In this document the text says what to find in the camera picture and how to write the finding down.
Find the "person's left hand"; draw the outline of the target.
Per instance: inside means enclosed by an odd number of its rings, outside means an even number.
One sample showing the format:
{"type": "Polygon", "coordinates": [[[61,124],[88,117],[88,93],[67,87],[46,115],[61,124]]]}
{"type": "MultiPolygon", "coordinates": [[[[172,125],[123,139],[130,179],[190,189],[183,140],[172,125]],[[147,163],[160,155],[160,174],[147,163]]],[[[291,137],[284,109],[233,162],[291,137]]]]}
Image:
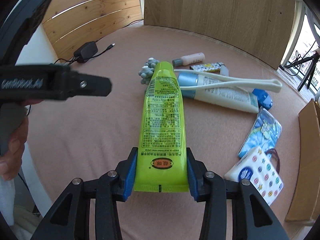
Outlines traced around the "person's left hand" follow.
{"type": "Polygon", "coordinates": [[[1,156],[1,177],[5,181],[14,179],[22,165],[22,156],[28,137],[29,120],[24,112],[17,126],[7,140],[8,150],[1,156]]]}

